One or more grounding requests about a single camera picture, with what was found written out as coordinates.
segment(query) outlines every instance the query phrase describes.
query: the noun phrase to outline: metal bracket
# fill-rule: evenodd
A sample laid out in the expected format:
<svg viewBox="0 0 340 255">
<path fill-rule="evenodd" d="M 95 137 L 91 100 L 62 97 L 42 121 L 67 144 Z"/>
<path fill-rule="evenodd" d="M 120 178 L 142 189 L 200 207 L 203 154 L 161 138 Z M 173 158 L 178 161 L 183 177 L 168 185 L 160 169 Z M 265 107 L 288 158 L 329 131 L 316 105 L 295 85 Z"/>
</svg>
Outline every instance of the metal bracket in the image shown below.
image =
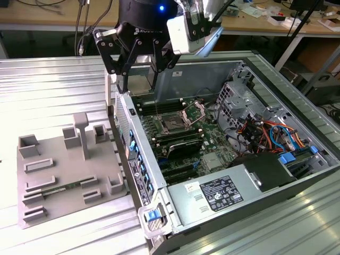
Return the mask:
<svg viewBox="0 0 340 255">
<path fill-rule="evenodd" d="M 201 116 L 198 119 L 191 122 L 190 119 L 188 119 L 188 115 L 186 114 L 186 110 L 194 104 L 195 104 L 196 108 L 198 108 L 200 110 Z M 202 104 L 200 104 L 198 102 L 198 100 L 195 100 L 192 104 L 190 104 L 187 108 L 185 108 L 184 110 L 182 110 L 180 112 L 180 116 L 183 118 L 183 121 L 186 123 L 187 126 L 191 126 L 194 123 L 196 123 L 197 121 L 199 121 L 200 119 L 202 119 L 203 117 L 205 117 L 206 113 L 205 113 L 204 109 L 205 109 L 204 106 Z"/>
</svg>

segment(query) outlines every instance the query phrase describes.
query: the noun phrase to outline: motherboard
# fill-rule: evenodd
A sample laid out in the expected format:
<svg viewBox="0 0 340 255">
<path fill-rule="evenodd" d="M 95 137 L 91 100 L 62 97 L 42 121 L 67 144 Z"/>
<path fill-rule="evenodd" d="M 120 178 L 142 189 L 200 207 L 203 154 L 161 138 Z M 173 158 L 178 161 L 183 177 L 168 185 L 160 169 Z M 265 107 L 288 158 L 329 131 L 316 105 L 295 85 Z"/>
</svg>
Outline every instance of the motherboard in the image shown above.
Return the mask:
<svg viewBox="0 0 340 255">
<path fill-rule="evenodd" d="M 137 103 L 140 120 L 169 185 L 228 168 L 237 152 L 203 101 Z"/>
</svg>

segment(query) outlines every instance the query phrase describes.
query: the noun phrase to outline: white label sticker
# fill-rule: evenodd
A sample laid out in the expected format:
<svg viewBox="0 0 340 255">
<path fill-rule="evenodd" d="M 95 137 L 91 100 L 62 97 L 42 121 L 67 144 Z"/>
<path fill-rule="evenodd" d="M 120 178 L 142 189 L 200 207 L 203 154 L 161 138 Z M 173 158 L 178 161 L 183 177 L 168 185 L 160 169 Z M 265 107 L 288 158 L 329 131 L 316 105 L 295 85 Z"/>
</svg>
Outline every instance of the white label sticker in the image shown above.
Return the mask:
<svg viewBox="0 0 340 255">
<path fill-rule="evenodd" d="M 179 77 L 179 76 L 182 76 L 182 71 L 180 71 L 180 72 L 173 72 L 172 73 L 172 77 Z"/>
<path fill-rule="evenodd" d="M 186 191 L 189 193 L 191 191 L 199 190 L 200 183 L 199 182 L 192 182 L 185 185 Z"/>
</svg>

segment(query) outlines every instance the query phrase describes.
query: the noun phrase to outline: power supply label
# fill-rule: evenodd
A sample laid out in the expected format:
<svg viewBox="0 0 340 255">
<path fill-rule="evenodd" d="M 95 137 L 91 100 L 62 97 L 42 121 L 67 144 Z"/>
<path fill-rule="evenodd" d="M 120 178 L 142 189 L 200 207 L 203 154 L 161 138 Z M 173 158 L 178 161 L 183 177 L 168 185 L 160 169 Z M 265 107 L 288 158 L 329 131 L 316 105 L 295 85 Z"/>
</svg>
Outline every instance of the power supply label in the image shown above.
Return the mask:
<svg viewBox="0 0 340 255">
<path fill-rule="evenodd" d="M 213 211 L 220 211 L 243 201 L 241 194 L 228 175 L 200 184 L 200 187 Z"/>
</svg>

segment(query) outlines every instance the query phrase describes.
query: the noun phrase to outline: blue cable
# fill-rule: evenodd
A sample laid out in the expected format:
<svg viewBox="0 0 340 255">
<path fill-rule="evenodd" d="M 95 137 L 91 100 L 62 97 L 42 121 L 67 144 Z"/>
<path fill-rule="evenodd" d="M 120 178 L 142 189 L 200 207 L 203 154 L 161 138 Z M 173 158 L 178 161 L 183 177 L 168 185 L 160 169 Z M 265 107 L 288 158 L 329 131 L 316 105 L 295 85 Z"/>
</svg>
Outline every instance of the blue cable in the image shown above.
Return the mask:
<svg viewBox="0 0 340 255">
<path fill-rule="evenodd" d="M 289 137 L 290 141 L 292 142 L 292 145 L 294 146 L 295 149 L 299 149 L 299 148 L 300 148 L 300 147 L 298 147 L 297 144 L 295 143 L 294 139 L 292 138 L 292 136 L 291 136 L 291 134 L 290 134 L 290 132 L 289 132 L 289 130 L 288 130 L 287 128 L 285 128 L 284 126 L 280 126 L 280 125 L 273 126 L 273 127 L 270 129 L 270 132 L 269 132 L 270 139 L 271 139 L 271 141 L 272 141 L 275 145 L 277 145 L 277 146 L 279 146 L 281 149 L 283 149 L 283 152 L 286 152 L 285 148 L 284 148 L 281 144 L 277 143 L 277 142 L 274 140 L 274 137 L 273 137 L 273 129 L 274 129 L 275 127 L 282 128 L 282 130 L 284 130 L 284 131 L 288 134 L 288 137 Z"/>
</svg>

